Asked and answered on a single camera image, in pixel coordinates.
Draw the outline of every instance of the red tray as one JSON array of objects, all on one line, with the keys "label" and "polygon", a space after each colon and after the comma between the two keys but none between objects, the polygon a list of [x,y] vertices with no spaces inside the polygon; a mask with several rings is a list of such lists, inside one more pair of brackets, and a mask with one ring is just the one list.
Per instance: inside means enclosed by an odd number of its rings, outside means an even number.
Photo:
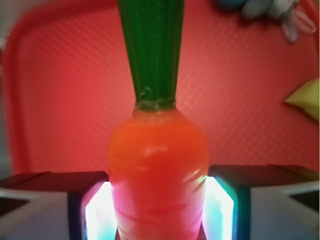
[{"label": "red tray", "polygon": [[[311,1],[301,5],[318,24]],[[211,164],[319,169],[319,124],[282,103],[319,77],[315,36],[289,44],[275,23],[185,1],[177,107],[205,131]],[[115,0],[30,11],[11,32],[3,73],[15,173],[107,170],[110,134],[134,108]]]}]

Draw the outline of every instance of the led light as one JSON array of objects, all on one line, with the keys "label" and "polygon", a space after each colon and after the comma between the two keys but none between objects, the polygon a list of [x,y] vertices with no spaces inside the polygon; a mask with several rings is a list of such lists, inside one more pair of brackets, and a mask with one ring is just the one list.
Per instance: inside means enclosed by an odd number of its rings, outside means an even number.
[{"label": "led light", "polygon": [[202,226],[207,239],[231,240],[233,231],[234,201],[217,182],[206,178]]},{"label": "led light", "polygon": [[[207,239],[231,240],[234,201],[217,182],[208,176],[205,183],[202,226]],[[110,182],[105,182],[85,207],[88,240],[114,240],[117,219]]]},{"label": "led light", "polygon": [[85,207],[88,240],[115,240],[117,219],[110,182],[105,182]]}]

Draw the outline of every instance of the yellow object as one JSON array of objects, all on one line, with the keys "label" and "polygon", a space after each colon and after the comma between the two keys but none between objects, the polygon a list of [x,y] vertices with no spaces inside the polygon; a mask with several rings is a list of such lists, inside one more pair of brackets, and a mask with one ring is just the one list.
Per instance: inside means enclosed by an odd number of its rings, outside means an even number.
[{"label": "yellow object", "polygon": [[298,106],[319,121],[319,78],[306,82],[284,102]]}]

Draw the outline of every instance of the plastic carrot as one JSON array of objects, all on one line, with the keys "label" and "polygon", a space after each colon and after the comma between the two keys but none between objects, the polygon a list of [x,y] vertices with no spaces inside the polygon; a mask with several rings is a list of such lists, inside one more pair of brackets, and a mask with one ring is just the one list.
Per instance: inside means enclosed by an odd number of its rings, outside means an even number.
[{"label": "plastic carrot", "polygon": [[196,239],[208,146],[176,110],[183,0],[118,0],[136,107],[113,133],[108,173],[121,239]]}]

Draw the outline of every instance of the plush bunny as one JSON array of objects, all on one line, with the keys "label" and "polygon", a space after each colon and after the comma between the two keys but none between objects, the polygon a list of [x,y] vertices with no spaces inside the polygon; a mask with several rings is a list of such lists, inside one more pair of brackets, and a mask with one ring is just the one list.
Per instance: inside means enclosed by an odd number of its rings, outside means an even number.
[{"label": "plush bunny", "polygon": [[293,11],[299,0],[215,0],[224,9],[242,7],[243,18],[253,20],[266,16],[282,24],[282,30],[289,42],[298,39],[298,29],[292,19]]}]

